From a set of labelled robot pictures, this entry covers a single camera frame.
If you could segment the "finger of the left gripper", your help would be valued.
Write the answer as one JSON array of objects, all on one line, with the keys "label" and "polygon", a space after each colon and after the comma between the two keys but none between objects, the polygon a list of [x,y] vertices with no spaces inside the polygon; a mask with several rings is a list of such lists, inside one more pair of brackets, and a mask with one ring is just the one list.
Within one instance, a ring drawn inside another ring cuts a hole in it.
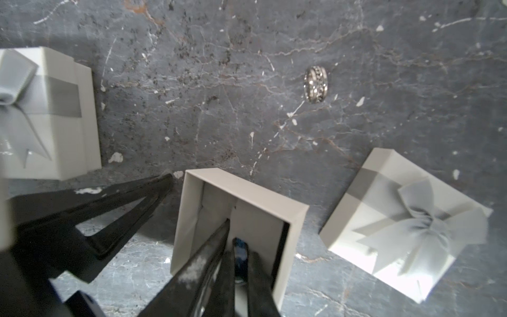
[{"label": "finger of the left gripper", "polygon": [[140,316],[198,316],[205,290],[224,254],[230,221],[226,220],[173,276]]}]

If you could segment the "white box base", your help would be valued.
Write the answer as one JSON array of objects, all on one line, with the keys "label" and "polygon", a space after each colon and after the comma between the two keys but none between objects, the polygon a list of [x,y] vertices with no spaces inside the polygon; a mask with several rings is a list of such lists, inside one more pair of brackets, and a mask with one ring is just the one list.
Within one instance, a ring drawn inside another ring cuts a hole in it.
[{"label": "white box base", "polygon": [[298,238],[309,206],[218,168],[186,170],[170,273],[176,275],[226,221],[235,238],[257,252],[282,307]]}]

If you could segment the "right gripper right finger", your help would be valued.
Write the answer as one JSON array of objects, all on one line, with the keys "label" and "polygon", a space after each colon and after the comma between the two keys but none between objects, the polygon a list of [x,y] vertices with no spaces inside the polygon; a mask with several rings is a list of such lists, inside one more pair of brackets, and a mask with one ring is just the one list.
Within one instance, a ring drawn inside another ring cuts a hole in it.
[{"label": "right gripper right finger", "polygon": [[264,271],[260,255],[248,251],[248,316],[281,317],[270,288],[271,278]]}]

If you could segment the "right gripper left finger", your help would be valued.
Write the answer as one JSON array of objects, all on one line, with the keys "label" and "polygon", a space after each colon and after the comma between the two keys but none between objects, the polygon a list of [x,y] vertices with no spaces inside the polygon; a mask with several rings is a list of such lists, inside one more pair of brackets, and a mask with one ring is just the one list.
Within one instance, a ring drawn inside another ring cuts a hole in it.
[{"label": "right gripper left finger", "polygon": [[207,316],[234,316],[235,309],[235,266],[230,250],[223,254],[219,272],[203,313]]}]

